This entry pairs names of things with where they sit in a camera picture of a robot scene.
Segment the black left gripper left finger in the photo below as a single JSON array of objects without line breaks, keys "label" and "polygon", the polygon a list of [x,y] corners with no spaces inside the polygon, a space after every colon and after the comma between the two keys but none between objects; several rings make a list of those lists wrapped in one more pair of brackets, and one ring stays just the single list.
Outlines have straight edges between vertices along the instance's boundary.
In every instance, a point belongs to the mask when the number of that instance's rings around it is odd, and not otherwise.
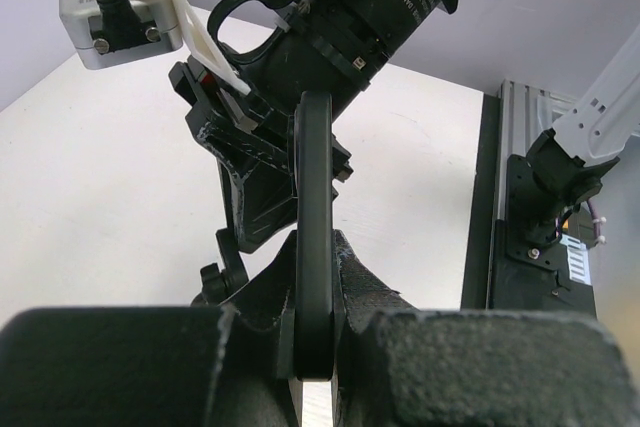
[{"label": "black left gripper left finger", "polygon": [[296,238],[218,306],[45,308],[1,331],[5,426],[296,426]]}]

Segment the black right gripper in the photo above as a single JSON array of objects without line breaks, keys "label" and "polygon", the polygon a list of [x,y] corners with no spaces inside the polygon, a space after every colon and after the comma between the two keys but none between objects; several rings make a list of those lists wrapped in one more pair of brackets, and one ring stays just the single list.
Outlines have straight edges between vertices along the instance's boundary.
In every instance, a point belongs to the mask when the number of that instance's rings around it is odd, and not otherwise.
[{"label": "black right gripper", "polygon": [[190,56],[169,73],[190,106],[194,139],[219,165],[227,226],[253,253],[297,217],[294,115],[305,93],[331,96],[337,118],[355,99],[355,82],[311,49],[276,49],[234,65],[252,91],[243,96]]}]

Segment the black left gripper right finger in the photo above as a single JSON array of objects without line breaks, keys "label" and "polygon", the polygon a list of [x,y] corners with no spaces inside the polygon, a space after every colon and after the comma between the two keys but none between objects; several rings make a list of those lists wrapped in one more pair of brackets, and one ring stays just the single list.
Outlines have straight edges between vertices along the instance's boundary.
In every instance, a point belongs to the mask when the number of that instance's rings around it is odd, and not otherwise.
[{"label": "black left gripper right finger", "polygon": [[335,253],[338,426],[635,426],[639,393],[614,337],[570,312],[420,310]]}]

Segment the black round-base phone stand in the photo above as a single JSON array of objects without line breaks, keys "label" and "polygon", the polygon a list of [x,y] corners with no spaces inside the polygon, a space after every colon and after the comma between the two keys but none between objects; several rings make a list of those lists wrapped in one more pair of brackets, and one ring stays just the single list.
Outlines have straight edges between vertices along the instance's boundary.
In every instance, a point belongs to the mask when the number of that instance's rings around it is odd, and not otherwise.
[{"label": "black round-base phone stand", "polygon": [[249,282],[233,231],[218,230],[216,241],[220,261],[200,269],[201,291],[192,300],[192,306],[219,305]]}]

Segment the black smartphone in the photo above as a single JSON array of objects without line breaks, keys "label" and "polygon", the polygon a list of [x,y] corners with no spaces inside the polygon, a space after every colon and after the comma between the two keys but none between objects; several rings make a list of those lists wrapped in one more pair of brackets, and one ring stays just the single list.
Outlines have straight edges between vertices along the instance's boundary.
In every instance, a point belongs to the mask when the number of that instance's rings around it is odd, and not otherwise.
[{"label": "black smartphone", "polygon": [[300,380],[333,372],[332,107],[305,92],[295,113],[298,194],[294,368]]}]

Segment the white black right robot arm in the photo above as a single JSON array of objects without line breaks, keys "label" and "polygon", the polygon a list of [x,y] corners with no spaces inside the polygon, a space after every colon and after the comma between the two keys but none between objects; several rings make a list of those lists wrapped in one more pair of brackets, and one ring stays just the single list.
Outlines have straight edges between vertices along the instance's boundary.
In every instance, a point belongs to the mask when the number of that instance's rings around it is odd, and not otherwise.
[{"label": "white black right robot arm", "polygon": [[[170,79],[188,125],[221,172],[222,250],[252,253],[297,225],[312,240],[331,224],[333,180],[351,175],[333,120],[436,10],[459,0],[221,0],[204,28],[215,67],[193,54]],[[507,222],[546,250],[571,210],[597,194],[639,124],[639,39],[632,36],[574,108],[527,154],[528,192]]]}]

